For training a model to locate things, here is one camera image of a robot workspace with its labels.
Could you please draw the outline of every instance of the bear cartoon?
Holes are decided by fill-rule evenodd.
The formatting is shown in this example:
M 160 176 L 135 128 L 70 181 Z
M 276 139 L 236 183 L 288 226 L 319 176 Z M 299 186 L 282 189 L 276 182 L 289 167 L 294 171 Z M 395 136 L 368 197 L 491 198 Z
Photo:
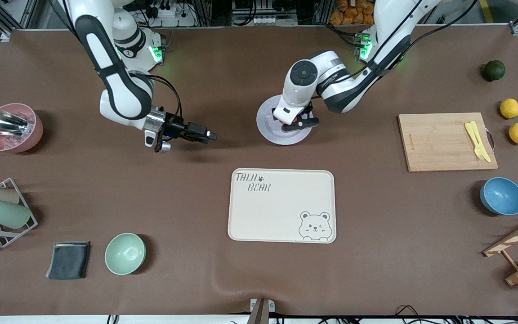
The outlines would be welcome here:
M 329 213 L 322 212 L 320 215 L 311 215 L 304 211 L 301 213 L 301 226 L 299 227 L 299 234 L 303 240 L 312 241 L 328 241 L 328 238 L 333 234 L 331 226 L 329 225 Z

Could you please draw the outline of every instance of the cloth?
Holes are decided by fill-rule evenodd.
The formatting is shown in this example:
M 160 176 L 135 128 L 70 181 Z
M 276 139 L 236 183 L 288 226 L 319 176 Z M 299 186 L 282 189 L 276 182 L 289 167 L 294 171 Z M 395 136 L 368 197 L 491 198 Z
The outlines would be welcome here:
M 85 276 L 89 242 L 58 242 L 53 244 L 51 265 L 45 275 L 48 279 L 70 280 Z

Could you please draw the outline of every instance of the lime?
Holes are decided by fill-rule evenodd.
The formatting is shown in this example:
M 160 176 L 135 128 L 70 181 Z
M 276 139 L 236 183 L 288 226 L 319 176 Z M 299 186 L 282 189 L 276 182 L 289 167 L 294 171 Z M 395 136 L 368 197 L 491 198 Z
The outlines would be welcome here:
M 483 76 L 487 81 L 501 80 L 505 76 L 505 64 L 501 61 L 491 61 L 485 65 Z

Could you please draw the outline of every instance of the green bowl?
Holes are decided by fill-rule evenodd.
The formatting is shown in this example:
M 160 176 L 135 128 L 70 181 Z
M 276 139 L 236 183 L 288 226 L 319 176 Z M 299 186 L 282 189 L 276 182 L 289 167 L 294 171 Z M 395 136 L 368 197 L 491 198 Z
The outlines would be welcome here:
M 105 265 L 116 275 L 129 275 L 145 260 L 145 243 L 133 233 L 115 236 L 105 250 Z

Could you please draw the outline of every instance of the table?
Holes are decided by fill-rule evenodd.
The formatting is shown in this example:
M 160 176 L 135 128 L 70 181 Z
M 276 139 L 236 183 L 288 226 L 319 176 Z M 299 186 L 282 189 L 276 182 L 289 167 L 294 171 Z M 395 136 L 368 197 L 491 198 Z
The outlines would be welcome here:
M 518 100 L 518 37 L 506 25 L 449 27 L 418 43 L 351 112 L 314 100 L 321 124 L 304 142 L 268 143 L 257 108 L 281 92 L 295 61 L 326 49 L 358 67 L 322 27 L 176 30 L 155 74 L 177 88 L 186 119 L 219 139 L 173 141 L 161 156 L 140 131 L 99 115 L 103 84 L 72 35 L 14 31 L 0 45 L 0 105 L 30 105 L 45 137 L 29 154 L 0 154 L 0 180 L 16 179 L 40 222 L 0 250 L 0 315 L 222 314 L 247 311 L 253 297 L 275 300 L 282 314 L 390 315 L 411 304 L 420 314 L 518 315 L 518 287 L 503 281 L 511 266 L 481 255 L 518 215 L 490 217 L 477 198 L 493 176 L 518 183 L 518 146 L 505 137 L 513 121 L 497 113 L 499 101 Z M 507 74 L 489 83 L 479 68 L 492 59 Z M 154 102 L 175 105 L 161 85 Z M 495 136 L 498 170 L 407 172 L 398 114 L 470 111 Z M 231 240 L 239 167 L 332 172 L 337 240 Z M 122 232 L 140 234 L 149 256 L 120 277 L 103 252 Z M 92 242 L 85 279 L 45 278 L 52 244 L 63 240 Z M 510 254 L 518 261 L 518 246 Z

